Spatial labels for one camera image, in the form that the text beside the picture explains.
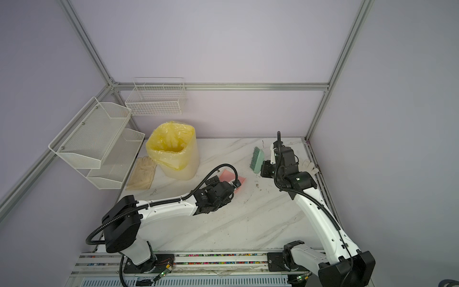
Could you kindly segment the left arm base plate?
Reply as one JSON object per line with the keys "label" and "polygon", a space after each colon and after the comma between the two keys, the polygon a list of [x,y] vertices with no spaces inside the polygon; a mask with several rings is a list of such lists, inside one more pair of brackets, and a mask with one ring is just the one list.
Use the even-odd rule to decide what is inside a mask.
{"label": "left arm base plate", "polygon": [[175,261],[174,254],[154,254],[152,258],[146,262],[135,265],[131,259],[127,260],[127,263],[123,269],[125,274],[142,274],[152,273],[160,274],[165,271],[167,266],[172,267]]}

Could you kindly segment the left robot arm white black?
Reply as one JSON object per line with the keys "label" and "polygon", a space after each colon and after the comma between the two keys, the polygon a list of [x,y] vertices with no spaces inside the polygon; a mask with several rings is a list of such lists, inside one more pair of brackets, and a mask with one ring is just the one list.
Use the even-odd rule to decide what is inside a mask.
{"label": "left robot arm white black", "polygon": [[101,225],[86,238],[87,245],[104,245],[108,253],[119,253],[127,260],[131,273],[160,273],[175,257],[159,259],[151,244],[138,234],[149,224],[176,218],[210,214],[229,204],[241,186],[236,168],[218,165],[187,194],[162,200],[141,200],[134,196],[120,199],[105,214]]}

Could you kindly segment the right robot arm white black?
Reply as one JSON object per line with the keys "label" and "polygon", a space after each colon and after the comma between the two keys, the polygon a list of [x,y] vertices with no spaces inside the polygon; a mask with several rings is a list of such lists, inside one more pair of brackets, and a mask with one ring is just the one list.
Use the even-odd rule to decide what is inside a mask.
{"label": "right robot arm white black", "polygon": [[282,136],[271,145],[271,159],[265,160],[261,176],[271,178],[276,188],[305,213],[316,232],[323,253],[306,246],[302,240],[284,245],[283,268],[306,269],[316,275],[324,287],[366,287],[376,262],[369,251],[361,251],[326,206],[311,173],[300,171],[294,150],[282,142]]}

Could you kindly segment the green hand brush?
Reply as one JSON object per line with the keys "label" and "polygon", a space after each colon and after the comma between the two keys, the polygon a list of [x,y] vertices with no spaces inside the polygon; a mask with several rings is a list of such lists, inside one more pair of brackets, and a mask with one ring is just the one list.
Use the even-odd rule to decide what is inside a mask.
{"label": "green hand brush", "polygon": [[258,174],[261,172],[261,167],[263,165],[264,159],[265,159],[265,154],[263,150],[260,149],[259,147],[255,147],[253,150],[252,159],[251,159],[251,163],[249,166],[255,174]]}

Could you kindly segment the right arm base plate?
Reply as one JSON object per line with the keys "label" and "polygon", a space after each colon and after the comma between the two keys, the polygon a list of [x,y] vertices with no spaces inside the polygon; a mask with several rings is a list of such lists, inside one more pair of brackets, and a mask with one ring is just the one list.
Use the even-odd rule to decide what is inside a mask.
{"label": "right arm base plate", "polygon": [[282,252],[269,252],[267,253],[268,271],[270,272],[300,272],[310,271],[303,266],[288,263],[283,256]]}

